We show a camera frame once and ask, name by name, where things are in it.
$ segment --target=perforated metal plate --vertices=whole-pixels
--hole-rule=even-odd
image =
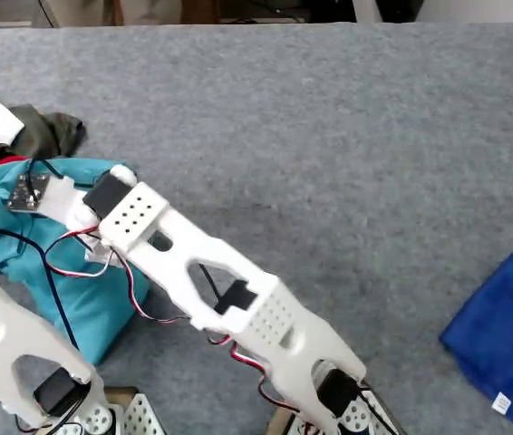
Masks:
[[[11,196],[6,202],[6,208],[14,212],[33,213],[39,208],[41,198],[44,196],[51,178],[48,174],[38,174],[31,176],[31,184],[33,185],[34,194],[37,197],[33,198],[31,191],[25,182],[25,175],[17,177],[15,189],[11,192]]]
[[[136,394],[123,415],[124,435],[166,435],[145,394]]]

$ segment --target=circuit board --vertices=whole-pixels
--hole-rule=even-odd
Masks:
[[[28,188],[25,174],[17,177],[15,189],[11,192],[11,196],[6,202],[6,208],[10,211],[21,213],[34,213],[39,208],[41,199],[43,198],[49,179],[48,174],[31,175],[30,181],[33,187],[34,196]]]

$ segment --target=red and white wire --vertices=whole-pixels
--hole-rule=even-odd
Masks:
[[[223,335],[222,338],[220,338],[220,340],[215,340],[214,338],[212,338],[210,336],[210,333],[208,331],[206,331],[206,337],[208,339],[208,342],[215,346],[224,346],[225,344],[228,344],[232,341],[232,336],[230,336],[228,334]]]
[[[71,270],[60,269],[59,267],[55,267],[54,265],[49,263],[49,261],[47,261],[47,265],[57,275],[69,276],[71,278],[97,278],[98,276],[102,276],[103,274],[105,274],[105,271],[108,270],[108,267],[110,266],[112,257],[113,257],[113,252],[110,252],[107,259],[105,260],[105,264],[103,265],[103,267],[100,270],[98,270],[97,272],[94,272],[92,274],[88,274],[87,272],[73,272]]]
[[[76,236],[79,236],[81,234],[88,234],[89,235],[89,233],[95,231],[97,229],[97,227],[98,226],[95,225],[93,227],[89,227],[89,228],[85,228],[85,229],[79,229],[79,230],[75,230],[75,231],[67,231],[63,235],[59,236],[45,250],[45,254],[47,254],[49,251],[51,251],[51,249],[53,249],[53,247],[55,245],[57,245],[59,242],[61,242],[62,240],[65,240],[66,238],[69,238],[69,237],[76,237]],[[73,278],[96,278],[98,276],[103,275],[105,273],[105,271],[108,270],[108,267],[110,266],[110,262],[111,262],[111,257],[112,256],[113,256],[113,253],[110,252],[110,254],[108,255],[108,258],[107,258],[105,264],[103,265],[103,267],[100,270],[98,270],[97,272],[94,272],[92,274],[87,273],[87,272],[75,272],[75,271],[72,271],[72,270],[61,269],[60,267],[52,265],[51,262],[49,262],[49,261],[47,261],[47,265],[49,266],[49,268],[51,270],[53,270],[58,275],[69,276],[69,277],[73,277]]]
[[[148,313],[146,313],[143,310],[143,308],[141,308],[140,304],[138,304],[138,299],[136,299],[133,273],[131,272],[130,264],[115,249],[112,248],[111,251],[113,251],[116,257],[118,257],[121,265],[126,270],[126,276],[128,277],[128,297],[130,298],[131,306],[133,306],[134,310],[136,310],[136,312],[141,317],[143,317],[144,319],[152,320],[158,324],[173,324],[178,320],[188,319],[186,315],[177,315],[175,317],[172,317],[171,319],[159,319],[158,317],[154,317],[153,315],[149,315]]]
[[[254,358],[251,358],[249,356],[243,355],[242,353],[238,352],[238,343],[233,342],[232,346],[230,347],[230,356],[232,356],[235,360],[240,361],[241,363],[244,363],[246,365],[249,365],[251,367],[254,367],[255,369],[259,370],[262,374],[260,380],[258,381],[258,392],[261,396],[267,401],[270,401],[274,405],[285,408],[287,410],[290,410],[295,413],[299,413],[300,410],[295,408],[294,406],[289,405],[288,403],[285,403],[284,401],[278,401],[277,399],[274,399],[264,389],[264,385],[266,382],[266,372],[265,367],[263,367],[263,364],[261,364],[259,361],[255,360]]]

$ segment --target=cable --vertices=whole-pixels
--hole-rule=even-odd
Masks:
[[[31,160],[29,160],[29,166],[27,167],[27,169],[24,172],[24,182],[25,182],[25,185],[27,186],[27,190],[29,190],[29,193],[31,194],[31,196],[33,197],[35,202],[38,201],[38,198],[37,198],[37,195],[35,194],[35,189],[33,187],[33,182],[31,180],[31,174],[33,172],[33,166],[34,166],[34,164],[37,161],[43,163],[43,165],[52,174],[54,174],[54,176],[57,177],[58,179],[62,179],[63,178],[63,174],[61,172],[59,172],[48,160],[46,160],[46,159],[38,159],[36,157],[33,157]],[[80,189],[90,189],[90,188],[93,187],[93,184],[89,184],[89,183],[76,183],[76,182],[74,182],[73,186],[76,187],[76,188],[80,188]]]
[[[89,274],[87,272],[73,272],[70,270],[60,269],[59,267],[53,266],[51,263],[49,264],[49,267],[57,275],[61,275],[61,276],[69,276],[71,278],[97,278],[98,276],[102,276],[103,274],[105,274],[105,272],[108,270],[108,268],[110,267],[110,262],[111,262],[112,257],[113,257],[113,253],[110,252],[110,254],[108,255],[108,258],[105,260],[103,267],[100,270],[98,270],[97,272],[94,272],[92,274]]]
[[[214,296],[217,297],[218,300],[222,297],[220,293],[218,292],[217,285],[214,282],[214,279],[212,279],[212,276],[208,273],[208,270],[206,269],[206,266],[199,264],[198,265],[200,269],[202,270],[202,273],[206,277],[206,280],[210,284],[210,288],[212,288],[212,292],[214,293]]]
[[[86,392],[83,397],[81,397],[72,407],[67,411],[67,413],[59,420],[59,422],[53,426],[51,430],[49,430],[45,435],[54,435],[57,433],[57,431],[62,428],[65,424],[71,424],[68,423],[69,419],[74,415],[74,413],[79,409],[80,406],[82,406],[82,403],[85,401],[85,398],[88,396],[89,392]]]
[[[371,405],[371,403],[369,403],[369,401],[365,398],[365,396],[363,396],[363,394],[359,393],[359,397],[361,397],[362,401],[365,402],[365,404],[367,405],[367,407],[369,408],[369,411],[372,412],[372,414],[375,416],[375,418],[383,425],[383,427],[391,433],[391,435],[398,435],[398,432],[396,430],[393,430],[392,426],[390,426],[389,424],[387,424],[385,422],[385,420],[383,419],[383,417],[379,414],[379,412],[377,412],[377,410]]]
[[[266,391],[264,390],[264,385],[265,385],[265,381],[266,381],[265,368],[257,360],[250,358],[249,356],[245,356],[241,353],[238,353],[237,348],[238,348],[238,343],[233,342],[232,346],[230,347],[230,356],[232,356],[235,360],[240,361],[241,363],[244,363],[246,365],[249,365],[249,366],[259,370],[262,374],[260,380],[258,381],[258,387],[257,387],[260,395],[263,396],[263,398],[265,400],[270,401],[272,404],[274,404],[280,408],[285,408],[286,410],[290,410],[291,412],[295,412],[298,414],[300,412],[300,410],[298,410],[294,406],[291,406],[288,403],[285,403],[283,401],[278,401],[277,399],[272,398],[271,396],[269,396],[266,393]]]
[[[39,4],[39,7],[41,7],[41,10],[43,11],[43,15],[45,15],[45,19],[47,20],[47,23],[49,23],[49,25],[53,29],[55,26],[53,25],[53,21],[51,21],[51,18],[49,18],[49,15],[47,14],[47,11],[45,11],[45,8],[43,6],[43,2],[41,0],[37,0],[37,3]]]
[[[176,316],[172,317],[171,319],[159,319],[158,317],[154,317],[154,316],[146,313],[141,308],[140,304],[138,304],[138,300],[136,299],[136,295],[135,295],[135,291],[134,291],[135,289],[134,289],[133,273],[131,272],[130,265],[125,260],[125,258],[123,258],[123,256],[121,256],[120,253],[118,253],[117,250],[115,250],[113,247],[110,247],[110,249],[111,249],[111,251],[113,251],[113,253],[116,255],[116,257],[118,257],[118,259],[121,262],[121,265],[123,266],[123,268],[126,271],[126,276],[128,278],[128,297],[130,298],[131,306],[133,306],[134,310],[136,310],[136,312],[141,317],[143,317],[144,319],[153,320],[154,322],[156,322],[158,324],[173,324],[173,323],[177,322],[178,320],[189,319],[189,317],[187,315],[176,315]]]
[[[296,16],[286,14],[285,12],[283,12],[283,9],[279,9],[278,7],[273,7],[267,1],[265,1],[264,3],[258,2],[257,0],[247,0],[247,1],[252,5],[256,5],[256,6],[266,9],[271,14],[277,14],[279,16],[288,18],[290,20],[295,21],[296,23],[301,24],[301,21]]]
[[[75,341],[75,335],[73,335],[73,329],[71,325],[69,324],[69,320],[67,319],[67,315],[65,314],[65,310],[63,310],[63,305],[61,303],[61,299],[59,298],[59,295],[57,294],[57,288],[55,287],[55,282],[53,280],[53,274],[51,273],[51,269],[49,268],[49,265],[47,263],[47,256],[45,252],[41,249],[39,245],[37,245],[36,242],[31,240],[30,238],[27,238],[25,236],[21,236],[20,234],[14,233],[12,231],[9,231],[7,229],[0,228],[0,234],[3,236],[9,236],[16,239],[19,239],[26,244],[33,247],[39,256],[41,257],[41,261],[43,262],[43,266],[45,269],[45,274],[47,275],[47,281],[49,282],[49,289],[51,290],[51,294],[53,296],[53,300],[55,301],[55,305],[57,305],[57,311],[59,311],[59,315],[61,316],[61,320],[63,321],[63,326],[65,327],[65,331],[67,332],[67,335],[69,336],[69,340],[72,342],[73,346],[75,346],[76,349],[79,349],[79,346],[77,345],[77,342]]]
[[[15,426],[16,426],[17,430],[19,430],[22,433],[34,433],[34,432],[37,432],[39,430],[37,428],[24,429],[21,426],[21,421],[19,421],[19,416],[18,415],[15,415]],[[47,424],[47,425],[43,426],[40,429],[47,429],[47,428],[51,428],[51,424]]]
[[[210,333],[208,331],[206,332],[206,338],[208,339],[208,342],[215,346],[224,346],[225,344],[229,343],[232,340],[232,336],[229,334],[223,335],[220,340],[215,340],[210,336]]]
[[[47,247],[47,249],[45,249],[45,254],[48,255],[49,252],[55,247],[55,245],[57,245],[59,242],[61,242],[62,240],[65,240],[66,238],[69,238],[69,237],[75,237],[76,239],[80,240],[82,242],[82,240],[80,238],[78,238],[79,235],[81,234],[84,234],[84,235],[87,235],[87,236],[90,236],[90,237],[94,237],[94,238],[97,238],[97,239],[100,239],[100,237],[98,236],[95,236],[93,234],[90,234],[92,231],[95,231],[97,229],[99,225],[95,225],[93,227],[89,227],[89,228],[85,228],[85,229],[80,229],[80,230],[77,230],[77,231],[68,231],[66,232],[65,234],[63,234],[62,236],[58,237],[55,241],[52,242],[52,244]],[[108,258],[105,262],[105,264],[103,265],[103,267],[98,270],[97,272],[95,273],[92,273],[92,274],[89,274],[89,273],[86,273],[86,272],[73,272],[73,271],[70,271],[70,270],[64,270],[64,269],[61,269],[59,267],[56,267],[54,265],[52,265],[49,260],[47,260],[47,264],[49,265],[49,268],[51,270],[53,270],[56,274],[58,275],[63,275],[63,276],[70,276],[70,277],[73,277],[73,278],[96,278],[98,276],[101,276],[105,273],[105,271],[108,269],[108,267],[110,266],[110,262],[111,262],[111,257],[113,256],[113,252],[110,252],[110,254],[108,255]]]

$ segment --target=gray carpet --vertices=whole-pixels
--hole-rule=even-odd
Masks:
[[[513,434],[437,340],[513,251],[513,24],[0,31],[0,100],[81,117],[81,155],[282,276],[408,433]],[[185,324],[135,319],[101,372],[171,434],[262,434],[273,410]]]

